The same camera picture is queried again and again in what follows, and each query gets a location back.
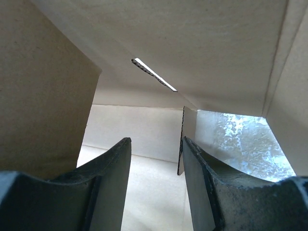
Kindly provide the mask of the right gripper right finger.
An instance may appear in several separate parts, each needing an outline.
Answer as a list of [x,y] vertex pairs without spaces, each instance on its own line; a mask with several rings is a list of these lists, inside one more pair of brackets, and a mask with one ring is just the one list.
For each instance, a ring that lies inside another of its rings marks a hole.
[[285,188],[243,173],[182,143],[186,184],[195,231],[287,231]]

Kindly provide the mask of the cardboard paper box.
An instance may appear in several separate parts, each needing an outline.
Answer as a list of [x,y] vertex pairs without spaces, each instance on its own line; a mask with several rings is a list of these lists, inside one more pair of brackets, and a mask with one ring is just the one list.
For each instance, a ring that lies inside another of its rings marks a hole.
[[49,181],[77,168],[93,102],[264,117],[307,230],[307,1],[1,1],[1,230],[76,231],[89,184]]

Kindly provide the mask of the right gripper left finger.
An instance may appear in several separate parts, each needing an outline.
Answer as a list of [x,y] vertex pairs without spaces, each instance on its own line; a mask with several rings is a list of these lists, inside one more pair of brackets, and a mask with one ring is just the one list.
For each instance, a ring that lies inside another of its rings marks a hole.
[[49,181],[72,186],[89,184],[77,231],[121,230],[130,164],[131,138],[125,137],[100,156]]

